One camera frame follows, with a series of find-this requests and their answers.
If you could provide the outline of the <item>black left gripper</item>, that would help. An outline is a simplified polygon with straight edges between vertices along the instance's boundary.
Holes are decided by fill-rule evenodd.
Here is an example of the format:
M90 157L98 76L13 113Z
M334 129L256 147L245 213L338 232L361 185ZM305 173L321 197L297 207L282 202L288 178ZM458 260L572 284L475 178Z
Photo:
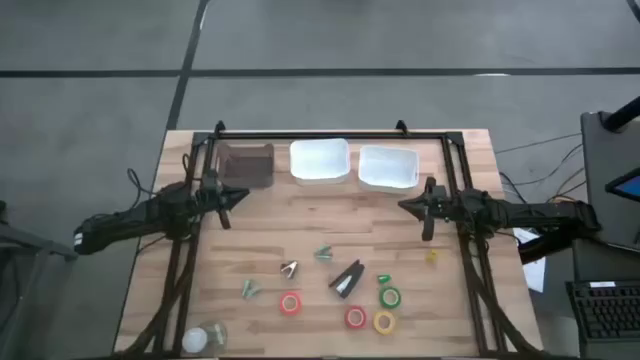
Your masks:
M221 185L217 173L210 168L201 176L201 184L198 190L200 207L204 212L215 211L218 214L222 228L231 228L227 212L250 194L247 188Z

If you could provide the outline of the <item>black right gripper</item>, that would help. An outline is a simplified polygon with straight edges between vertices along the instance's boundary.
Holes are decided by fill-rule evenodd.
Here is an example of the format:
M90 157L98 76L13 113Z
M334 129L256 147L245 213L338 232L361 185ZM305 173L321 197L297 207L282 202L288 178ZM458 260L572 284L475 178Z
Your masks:
M423 241L431 241L435 231L435 219L445 219L449 215L451 198L447 188L438 185L434 177L428 177L423 194L398 202L398 206L413 215L418 221L422 221L423 228L421 238Z

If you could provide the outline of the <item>green tape roll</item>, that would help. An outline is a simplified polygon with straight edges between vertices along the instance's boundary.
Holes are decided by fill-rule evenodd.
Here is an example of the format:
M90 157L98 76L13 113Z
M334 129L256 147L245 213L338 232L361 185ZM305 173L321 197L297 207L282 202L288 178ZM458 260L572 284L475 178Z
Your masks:
M393 286L384 286L379 290L379 302L383 308L394 309L402 302L400 291Z

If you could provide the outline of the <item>orange tape roll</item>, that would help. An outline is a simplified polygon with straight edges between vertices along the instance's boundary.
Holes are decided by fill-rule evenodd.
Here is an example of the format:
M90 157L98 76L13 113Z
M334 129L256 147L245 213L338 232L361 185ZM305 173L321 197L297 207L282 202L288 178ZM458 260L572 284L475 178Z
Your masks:
M302 308L301 298L296 292L286 292L280 298L280 312L287 316L297 315Z

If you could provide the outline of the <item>yellow tape roll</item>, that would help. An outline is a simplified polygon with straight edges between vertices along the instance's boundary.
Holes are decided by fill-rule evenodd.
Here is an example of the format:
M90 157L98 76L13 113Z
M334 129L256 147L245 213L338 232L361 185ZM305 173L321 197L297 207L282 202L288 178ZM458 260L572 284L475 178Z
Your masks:
M372 321L374 329L381 335L390 335L396 327L396 318L389 311L378 311Z

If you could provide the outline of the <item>red tape roll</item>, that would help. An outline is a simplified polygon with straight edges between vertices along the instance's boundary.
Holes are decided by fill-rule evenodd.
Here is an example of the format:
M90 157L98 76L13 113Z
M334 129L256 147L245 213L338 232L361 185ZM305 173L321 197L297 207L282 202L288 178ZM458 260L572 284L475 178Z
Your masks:
M366 325L367 314L361 306L350 306L344 313L344 323L349 329L360 329Z

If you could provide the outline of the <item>dark translucent plastic bin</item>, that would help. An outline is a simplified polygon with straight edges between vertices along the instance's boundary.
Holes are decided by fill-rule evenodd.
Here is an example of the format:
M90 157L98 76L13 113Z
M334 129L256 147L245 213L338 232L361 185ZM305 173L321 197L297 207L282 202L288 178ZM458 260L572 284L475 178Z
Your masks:
M227 186L264 189L274 183L274 146L231 146L217 150L219 180Z

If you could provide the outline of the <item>white plastic bin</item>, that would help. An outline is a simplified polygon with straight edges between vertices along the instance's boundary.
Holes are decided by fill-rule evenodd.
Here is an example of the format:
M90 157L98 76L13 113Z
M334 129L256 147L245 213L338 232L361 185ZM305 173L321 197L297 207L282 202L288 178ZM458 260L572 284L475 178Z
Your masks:
M296 140L289 147L290 173L299 185L338 184L350 173L350 147L344 138Z
M359 152L358 180L367 190L408 193L419 184L419 154L407 148L365 145Z

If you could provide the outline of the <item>white paper sheet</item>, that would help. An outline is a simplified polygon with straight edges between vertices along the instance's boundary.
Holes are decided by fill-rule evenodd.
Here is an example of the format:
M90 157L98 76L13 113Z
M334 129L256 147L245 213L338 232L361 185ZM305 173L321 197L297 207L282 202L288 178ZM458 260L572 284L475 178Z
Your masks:
M513 233L522 245L539 237L538 234L535 234L523 228L514 228ZM542 257L541 259L534 262L524 264L523 270L528 288L538 293L543 293L546 258Z

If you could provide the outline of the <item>white light bulb on base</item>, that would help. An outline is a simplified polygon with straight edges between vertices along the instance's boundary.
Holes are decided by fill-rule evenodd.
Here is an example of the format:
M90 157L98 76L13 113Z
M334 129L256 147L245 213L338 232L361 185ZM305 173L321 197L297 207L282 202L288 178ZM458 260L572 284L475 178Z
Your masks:
M182 350L188 354L220 355L227 349L228 333L221 321L208 321L185 331Z

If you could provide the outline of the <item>grey desk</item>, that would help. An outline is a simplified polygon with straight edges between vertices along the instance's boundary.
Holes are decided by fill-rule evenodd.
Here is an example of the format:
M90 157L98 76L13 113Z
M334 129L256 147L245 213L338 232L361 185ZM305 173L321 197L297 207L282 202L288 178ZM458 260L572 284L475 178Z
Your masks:
M640 201L606 191L606 185L640 168L640 120L622 132L604 129L599 113L580 117L589 203L608 243L640 249Z

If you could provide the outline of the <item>grey cart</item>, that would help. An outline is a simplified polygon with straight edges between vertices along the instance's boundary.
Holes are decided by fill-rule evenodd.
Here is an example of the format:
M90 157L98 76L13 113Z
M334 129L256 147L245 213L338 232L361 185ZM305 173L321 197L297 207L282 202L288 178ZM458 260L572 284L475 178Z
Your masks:
M7 307L6 316L0 319L0 360L11 360L16 353L19 336L26 327L28 310L48 257L59 255L65 261L78 257L69 246L10 226L6 211L6 202L0 200L0 289L5 279L4 272L10 267L15 299L8 303L0 294L0 315Z

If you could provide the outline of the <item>black tablet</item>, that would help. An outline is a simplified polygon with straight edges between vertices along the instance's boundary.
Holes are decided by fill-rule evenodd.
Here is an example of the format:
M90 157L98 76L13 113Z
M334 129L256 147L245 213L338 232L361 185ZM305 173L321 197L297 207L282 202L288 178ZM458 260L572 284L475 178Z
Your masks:
M605 191L640 203L640 167L607 183Z

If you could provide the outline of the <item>black keyboard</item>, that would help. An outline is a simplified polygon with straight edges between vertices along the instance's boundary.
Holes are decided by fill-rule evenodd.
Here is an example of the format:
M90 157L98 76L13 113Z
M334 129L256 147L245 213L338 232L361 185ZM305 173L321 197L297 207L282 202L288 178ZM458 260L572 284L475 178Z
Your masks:
M640 280L565 283L586 342L640 342Z

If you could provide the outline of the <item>black pole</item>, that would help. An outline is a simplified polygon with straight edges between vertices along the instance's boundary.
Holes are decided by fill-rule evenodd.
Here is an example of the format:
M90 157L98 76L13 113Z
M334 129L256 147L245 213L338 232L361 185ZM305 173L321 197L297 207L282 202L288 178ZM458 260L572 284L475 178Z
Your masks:
M638 117L640 117L640 96L613 113L605 113L601 118L601 125L609 132L622 132L632 120Z

